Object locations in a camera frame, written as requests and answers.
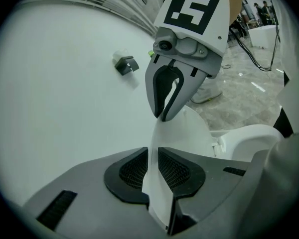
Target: marble floor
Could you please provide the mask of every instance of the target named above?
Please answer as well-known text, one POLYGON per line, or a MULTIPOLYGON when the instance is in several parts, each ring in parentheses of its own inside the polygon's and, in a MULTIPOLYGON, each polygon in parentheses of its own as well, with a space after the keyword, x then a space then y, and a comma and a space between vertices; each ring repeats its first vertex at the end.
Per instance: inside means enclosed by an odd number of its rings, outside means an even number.
MULTIPOLYGON (((270 65, 272 51, 251 47, 249 38, 243 42, 263 67, 270 65)), ((189 101, 187 105, 200 114, 210 130, 234 129, 251 124, 273 126, 281 110, 276 96, 284 87, 284 74, 276 70, 281 70, 280 47, 277 47, 272 71, 263 72, 236 41, 230 46, 222 65, 229 64, 231 68, 221 68, 217 76, 222 94, 203 104, 189 101)))

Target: white plastic casing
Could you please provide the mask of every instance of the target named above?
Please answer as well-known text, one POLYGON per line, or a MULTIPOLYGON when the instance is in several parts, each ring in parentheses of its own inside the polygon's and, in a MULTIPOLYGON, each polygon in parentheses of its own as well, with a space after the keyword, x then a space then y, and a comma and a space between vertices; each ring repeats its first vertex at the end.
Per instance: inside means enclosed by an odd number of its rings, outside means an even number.
POLYGON ((179 39, 190 37, 223 56, 229 29, 229 0, 217 1, 165 0, 154 25, 171 29, 179 39))

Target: floor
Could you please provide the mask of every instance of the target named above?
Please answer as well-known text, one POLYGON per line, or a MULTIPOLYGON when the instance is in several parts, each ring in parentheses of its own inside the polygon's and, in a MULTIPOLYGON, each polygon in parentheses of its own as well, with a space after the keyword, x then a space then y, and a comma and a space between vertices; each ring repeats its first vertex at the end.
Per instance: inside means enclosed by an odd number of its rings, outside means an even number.
MULTIPOLYGON (((263 67, 270 65, 272 51, 251 47, 249 38, 243 42, 263 67)), ((203 104, 189 101, 187 105, 200 114, 210 130, 235 129, 251 124, 273 126, 281 110, 276 96, 284 87, 284 74, 276 70, 281 70, 280 47, 277 47, 272 71, 263 72, 236 41, 230 42, 230 46, 222 65, 229 64, 231 68, 221 68, 217 76, 222 94, 203 104)))

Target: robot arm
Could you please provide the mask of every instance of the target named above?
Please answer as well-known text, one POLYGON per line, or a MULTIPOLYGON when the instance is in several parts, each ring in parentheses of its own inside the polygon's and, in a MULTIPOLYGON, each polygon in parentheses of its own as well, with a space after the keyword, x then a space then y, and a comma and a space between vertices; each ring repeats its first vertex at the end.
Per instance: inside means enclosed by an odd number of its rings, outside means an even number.
POLYGON ((219 72, 225 53, 229 0, 165 0, 154 22, 155 55, 146 71, 148 101, 155 117, 169 121, 206 77, 219 72), (179 79, 170 101, 165 99, 179 79))

